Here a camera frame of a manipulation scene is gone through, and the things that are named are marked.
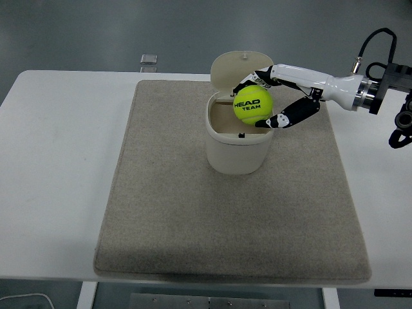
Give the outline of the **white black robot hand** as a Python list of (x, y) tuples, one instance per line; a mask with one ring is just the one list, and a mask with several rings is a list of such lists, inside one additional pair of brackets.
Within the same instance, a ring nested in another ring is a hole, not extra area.
[(233, 90), (238, 94), (247, 86), (258, 85), (268, 89), (274, 86), (287, 86), (304, 94), (282, 112), (266, 120), (259, 120), (256, 127), (288, 128), (312, 115), (321, 107), (321, 102), (332, 100), (345, 110), (355, 110), (361, 101), (361, 86), (365, 83), (362, 75), (333, 77), (306, 68), (286, 64), (276, 64), (256, 70), (246, 76)]

